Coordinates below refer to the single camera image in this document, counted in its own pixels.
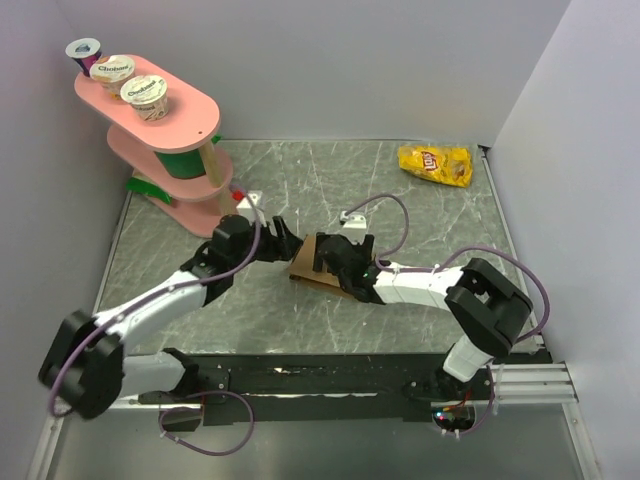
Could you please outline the brown cardboard box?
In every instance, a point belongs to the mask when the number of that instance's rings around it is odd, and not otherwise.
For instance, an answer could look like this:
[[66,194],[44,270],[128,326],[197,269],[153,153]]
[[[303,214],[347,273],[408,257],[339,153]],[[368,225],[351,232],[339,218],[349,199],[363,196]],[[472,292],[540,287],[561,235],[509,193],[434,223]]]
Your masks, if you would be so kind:
[[354,300],[341,289],[337,277],[329,273],[325,265],[319,271],[313,269],[315,246],[316,235],[307,235],[288,268],[289,278],[313,289]]

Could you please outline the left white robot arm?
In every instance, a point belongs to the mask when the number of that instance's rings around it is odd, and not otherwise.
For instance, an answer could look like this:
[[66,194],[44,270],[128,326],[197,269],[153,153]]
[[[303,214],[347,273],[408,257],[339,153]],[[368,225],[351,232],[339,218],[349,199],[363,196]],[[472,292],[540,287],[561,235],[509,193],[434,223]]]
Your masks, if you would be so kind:
[[38,379],[49,388],[48,411],[63,400],[70,412],[90,420],[122,396],[165,392],[185,402],[198,395],[199,366],[168,348],[132,357],[146,337],[199,310],[233,286],[234,276],[254,261],[290,262],[303,241],[280,216],[271,221],[227,215],[167,280],[109,310],[89,315],[81,310],[61,323],[42,363]]

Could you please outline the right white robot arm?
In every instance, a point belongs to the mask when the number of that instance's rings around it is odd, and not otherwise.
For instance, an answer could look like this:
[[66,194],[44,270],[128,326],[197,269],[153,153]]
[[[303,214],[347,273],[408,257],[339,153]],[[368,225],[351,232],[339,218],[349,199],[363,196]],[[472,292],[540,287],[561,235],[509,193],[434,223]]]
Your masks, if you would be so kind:
[[373,237],[361,244],[319,234],[313,270],[333,275],[340,289],[362,303],[415,304],[450,312],[463,330],[437,374],[437,386],[456,399],[471,388],[478,370],[508,355],[532,312],[532,302],[483,258],[466,265],[422,271],[395,262],[376,263]]

